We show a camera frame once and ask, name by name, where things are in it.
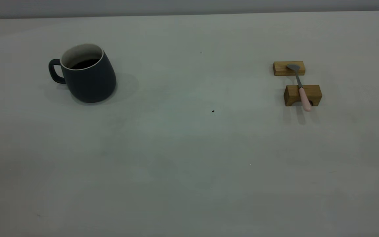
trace pink spoon handle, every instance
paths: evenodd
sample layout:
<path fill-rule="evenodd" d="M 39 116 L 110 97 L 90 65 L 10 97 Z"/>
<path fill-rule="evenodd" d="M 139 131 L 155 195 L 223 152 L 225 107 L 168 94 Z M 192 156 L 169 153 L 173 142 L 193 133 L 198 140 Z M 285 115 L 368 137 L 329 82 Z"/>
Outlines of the pink spoon handle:
<path fill-rule="evenodd" d="M 301 96 L 302 107 L 304 107 L 305 111 L 311 111 L 311 104 L 308 100 L 307 94 L 305 93 L 304 88 L 299 88 L 299 95 Z"/>

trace mug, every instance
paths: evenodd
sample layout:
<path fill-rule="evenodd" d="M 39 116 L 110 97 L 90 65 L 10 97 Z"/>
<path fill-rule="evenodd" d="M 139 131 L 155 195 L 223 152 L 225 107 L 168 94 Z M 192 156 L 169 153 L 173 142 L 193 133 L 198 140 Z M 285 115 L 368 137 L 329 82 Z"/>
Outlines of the mug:
<path fill-rule="evenodd" d="M 54 65 L 61 66 L 63 78 L 55 72 Z M 73 96 L 86 103 L 108 98 L 116 86 L 115 72 L 106 53 L 94 44 L 77 45 L 60 60 L 51 60 L 49 73 L 54 81 L 66 84 Z"/>

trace white table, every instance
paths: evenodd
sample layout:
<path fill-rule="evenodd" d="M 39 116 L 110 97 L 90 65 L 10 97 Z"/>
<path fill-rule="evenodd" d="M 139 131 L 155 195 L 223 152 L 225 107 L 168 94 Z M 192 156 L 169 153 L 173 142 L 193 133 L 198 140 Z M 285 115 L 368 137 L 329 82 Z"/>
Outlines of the white table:
<path fill-rule="evenodd" d="M 96 105 L 48 72 L 84 42 Z M 379 12 L 0 20 L 0 236 L 379 236 Z"/>

